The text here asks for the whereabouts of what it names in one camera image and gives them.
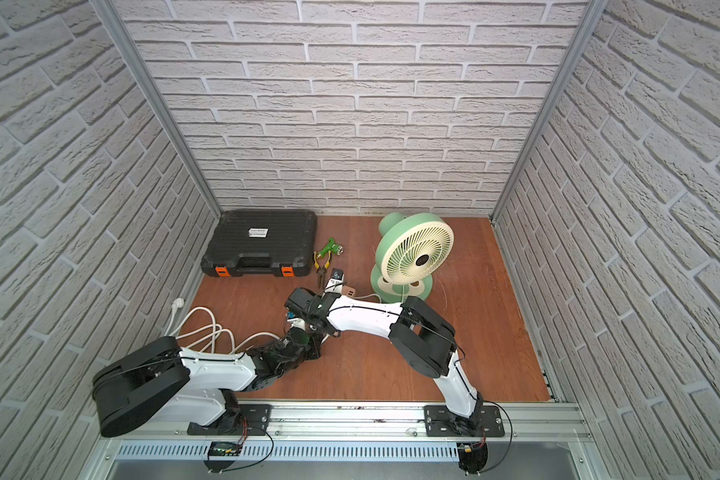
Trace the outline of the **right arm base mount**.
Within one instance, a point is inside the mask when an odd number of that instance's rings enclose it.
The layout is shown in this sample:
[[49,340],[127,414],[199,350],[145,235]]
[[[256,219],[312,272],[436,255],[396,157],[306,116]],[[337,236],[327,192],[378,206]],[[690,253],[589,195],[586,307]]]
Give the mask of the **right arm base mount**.
[[424,426],[428,437],[502,438],[505,428],[497,406],[481,403],[470,417],[454,414],[444,405],[425,405]]

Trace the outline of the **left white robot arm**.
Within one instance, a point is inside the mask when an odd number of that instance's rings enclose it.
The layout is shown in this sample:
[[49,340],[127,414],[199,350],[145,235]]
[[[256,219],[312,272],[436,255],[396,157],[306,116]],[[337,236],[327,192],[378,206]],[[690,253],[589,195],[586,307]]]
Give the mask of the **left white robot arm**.
[[284,338],[243,353],[212,354],[161,337],[94,376],[100,434],[118,437],[153,419],[209,427],[233,409],[236,392],[267,388],[301,363],[318,359],[323,339],[293,327]]

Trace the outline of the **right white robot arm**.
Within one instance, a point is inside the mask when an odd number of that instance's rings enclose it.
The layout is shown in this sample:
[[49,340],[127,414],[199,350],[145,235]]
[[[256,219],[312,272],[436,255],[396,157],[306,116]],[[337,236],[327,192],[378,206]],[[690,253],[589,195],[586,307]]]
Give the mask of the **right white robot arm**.
[[434,380],[452,415],[477,420],[482,396],[460,365],[455,329],[420,298],[380,304],[297,288],[285,307],[320,337],[360,332],[389,340],[412,369]]

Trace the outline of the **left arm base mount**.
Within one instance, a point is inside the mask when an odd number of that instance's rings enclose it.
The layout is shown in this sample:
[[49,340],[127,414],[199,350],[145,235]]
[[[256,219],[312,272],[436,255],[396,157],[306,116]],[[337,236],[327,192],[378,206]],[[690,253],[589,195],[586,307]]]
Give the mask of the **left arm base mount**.
[[241,404],[225,411],[209,425],[191,422],[188,435],[241,437],[243,430],[250,436],[264,436],[273,406],[265,403]]

